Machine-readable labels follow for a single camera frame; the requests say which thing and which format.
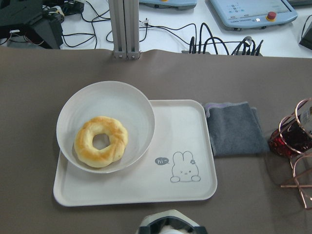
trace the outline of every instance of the white tray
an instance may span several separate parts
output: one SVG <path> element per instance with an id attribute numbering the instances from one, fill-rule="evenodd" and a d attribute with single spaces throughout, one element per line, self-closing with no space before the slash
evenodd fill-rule
<path id="1" fill-rule="evenodd" d="M 151 104 L 155 135 L 147 153 L 132 166 L 94 174 L 77 168 L 60 152 L 53 188 L 58 203 L 90 206 L 205 200 L 215 193 L 215 164 L 203 107 L 193 100 L 151 100 Z"/>

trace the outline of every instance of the rabbit ear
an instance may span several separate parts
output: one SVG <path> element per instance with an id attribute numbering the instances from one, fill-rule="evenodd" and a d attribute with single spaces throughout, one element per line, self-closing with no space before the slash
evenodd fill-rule
<path id="1" fill-rule="evenodd" d="M 174 161 L 174 164 L 182 163 L 183 162 L 183 153 L 175 152 L 175 154 L 174 154 L 172 159 Z"/>
<path id="2" fill-rule="evenodd" d="M 193 160 L 193 154 L 190 151 L 185 151 L 183 153 L 183 159 L 185 162 L 190 163 Z"/>

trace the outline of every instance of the metal bracket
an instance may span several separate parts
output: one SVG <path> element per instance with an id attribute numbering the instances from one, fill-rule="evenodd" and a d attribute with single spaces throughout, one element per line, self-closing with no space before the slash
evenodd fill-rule
<path id="1" fill-rule="evenodd" d="M 119 59 L 138 59 L 138 0 L 109 0 L 114 41 L 114 56 Z"/>

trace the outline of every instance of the gray table surface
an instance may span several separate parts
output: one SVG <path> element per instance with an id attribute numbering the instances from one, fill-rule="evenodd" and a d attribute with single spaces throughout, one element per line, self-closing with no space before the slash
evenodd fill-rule
<path id="1" fill-rule="evenodd" d="M 136 61 L 107 50 L 30 50 L 0 47 L 0 232 L 135 233 L 142 219 L 176 209 L 208 233 L 308 234 L 312 211 L 273 155 L 215 159 L 216 193 L 208 200 L 63 207 L 53 197 L 59 147 L 56 123 L 65 102 L 98 81 L 119 80 L 149 99 L 248 101 L 268 136 L 295 105 L 312 96 L 307 58 L 183 55 L 149 51 Z"/>

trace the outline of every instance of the blue control device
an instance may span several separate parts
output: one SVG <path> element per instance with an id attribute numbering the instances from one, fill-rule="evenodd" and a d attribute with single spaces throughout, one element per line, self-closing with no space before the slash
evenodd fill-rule
<path id="1" fill-rule="evenodd" d="M 265 28 L 295 20 L 297 12 L 286 0 L 210 0 L 227 30 Z"/>
<path id="2" fill-rule="evenodd" d="M 139 3 L 153 8 L 176 7 L 178 10 L 188 10 L 196 6 L 197 0 L 139 0 Z"/>

